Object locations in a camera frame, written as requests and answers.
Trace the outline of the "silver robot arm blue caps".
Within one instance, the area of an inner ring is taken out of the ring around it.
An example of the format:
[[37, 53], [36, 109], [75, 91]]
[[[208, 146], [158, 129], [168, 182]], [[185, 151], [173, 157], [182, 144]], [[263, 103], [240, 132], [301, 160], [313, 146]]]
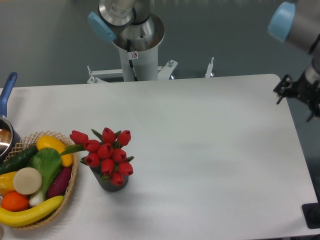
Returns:
[[[177, 66], [170, 60], [158, 65], [158, 47], [165, 36], [164, 24], [151, 13], [148, 0], [102, 0], [98, 11], [87, 17], [91, 29], [119, 51], [126, 82], [169, 80]], [[268, 33], [281, 42], [312, 56], [298, 80], [285, 75], [274, 88], [279, 99], [294, 98], [307, 105], [309, 118], [320, 115], [320, 3], [283, 2], [273, 14]]]

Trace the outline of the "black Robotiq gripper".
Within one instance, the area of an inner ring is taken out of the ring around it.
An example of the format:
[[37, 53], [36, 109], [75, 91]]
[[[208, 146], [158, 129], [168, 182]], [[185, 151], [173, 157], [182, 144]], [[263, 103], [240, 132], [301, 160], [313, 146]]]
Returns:
[[320, 73], [313, 70], [305, 70], [297, 81], [293, 83], [290, 75], [286, 74], [273, 89], [278, 96], [278, 105], [283, 98], [292, 96], [305, 103], [310, 115], [307, 122], [320, 116]]

